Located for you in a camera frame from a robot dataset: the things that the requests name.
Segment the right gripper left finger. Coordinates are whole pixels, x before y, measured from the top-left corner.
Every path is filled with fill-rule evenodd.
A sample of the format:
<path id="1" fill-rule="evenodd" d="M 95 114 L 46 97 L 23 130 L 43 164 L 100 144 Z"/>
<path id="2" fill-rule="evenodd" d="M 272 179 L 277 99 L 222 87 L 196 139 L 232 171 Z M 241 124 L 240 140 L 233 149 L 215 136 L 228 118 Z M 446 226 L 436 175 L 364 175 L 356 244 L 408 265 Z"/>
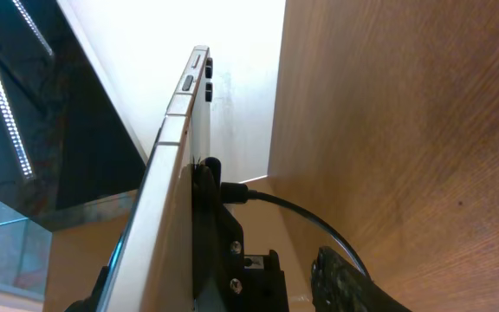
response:
<path id="1" fill-rule="evenodd" d="M 91 294 L 85 299 L 73 302 L 64 310 L 64 312 L 95 312 L 99 304 L 101 293 L 105 287 L 108 273 L 109 267 L 103 266 Z"/>

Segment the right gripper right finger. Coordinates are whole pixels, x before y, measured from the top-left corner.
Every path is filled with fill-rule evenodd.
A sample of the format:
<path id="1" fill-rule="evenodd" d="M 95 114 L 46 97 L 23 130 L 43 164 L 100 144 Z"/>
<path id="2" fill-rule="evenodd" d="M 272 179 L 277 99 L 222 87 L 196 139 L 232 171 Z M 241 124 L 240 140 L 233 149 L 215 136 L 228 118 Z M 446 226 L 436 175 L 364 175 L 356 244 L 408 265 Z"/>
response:
<path id="1" fill-rule="evenodd" d="M 316 312 L 410 312 L 328 246 L 319 248 L 310 281 Z"/>

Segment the black smartphone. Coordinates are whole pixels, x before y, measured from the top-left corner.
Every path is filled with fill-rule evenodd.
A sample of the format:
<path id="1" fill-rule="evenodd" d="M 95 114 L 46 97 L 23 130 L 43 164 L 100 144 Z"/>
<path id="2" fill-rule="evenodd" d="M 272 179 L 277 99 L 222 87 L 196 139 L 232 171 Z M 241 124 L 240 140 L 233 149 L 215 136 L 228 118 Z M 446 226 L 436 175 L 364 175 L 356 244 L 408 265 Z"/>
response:
<path id="1" fill-rule="evenodd" d="M 159 128 L 99 311 L 191 311 L 193 167 L 210 154 L 213 61 L 195 47 Z"/>

